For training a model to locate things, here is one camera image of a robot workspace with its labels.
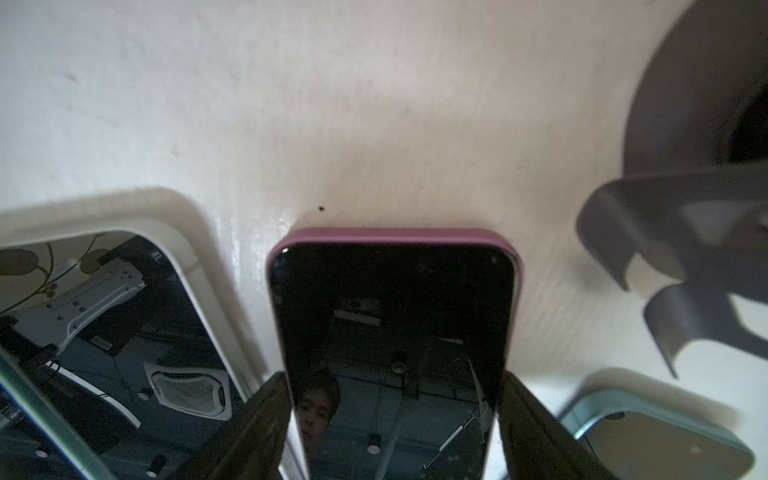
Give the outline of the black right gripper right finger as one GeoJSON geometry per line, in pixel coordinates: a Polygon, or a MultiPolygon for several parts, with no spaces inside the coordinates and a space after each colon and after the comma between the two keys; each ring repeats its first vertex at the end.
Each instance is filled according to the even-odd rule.
{"type": "Polygon", "coordinates": [[[503,374],[499,428],[512,479],[612,479],[511,372],[503,374]]]}

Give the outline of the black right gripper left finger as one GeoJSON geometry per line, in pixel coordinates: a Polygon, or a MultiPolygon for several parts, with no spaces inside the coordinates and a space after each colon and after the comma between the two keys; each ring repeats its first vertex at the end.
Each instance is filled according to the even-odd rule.
{"type": "Polygon", "coordinates": [[[278,479],[292,412],[283,372],[274,374],[172,479],[278,479]]]}

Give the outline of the silver-edged black phone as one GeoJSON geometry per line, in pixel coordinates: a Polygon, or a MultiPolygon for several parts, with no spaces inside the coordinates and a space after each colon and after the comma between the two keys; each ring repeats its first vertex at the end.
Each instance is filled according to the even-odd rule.
{"type": "MultiPolygon", "coordinates": [[[[268,381],[249,370],[195,255],[169,232],[1,243],[1,349],[116,479],[172,479],[268,381]]],[[[1,475],[82,479],[1,387],[1,475]]]]}

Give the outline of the dark phone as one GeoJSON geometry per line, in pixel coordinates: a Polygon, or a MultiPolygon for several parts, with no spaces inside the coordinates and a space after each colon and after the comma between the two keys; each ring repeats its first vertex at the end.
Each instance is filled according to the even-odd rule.
{"type": "Polygon", "coordinates": [[[43,446],[55,450],[82,479],[116,479],[101,458],[4,349],[1,349],[1,387],[11,402],[23,412],[23,422],[28,424],[27,429],[32,437],[41,440],[43,446]]]}

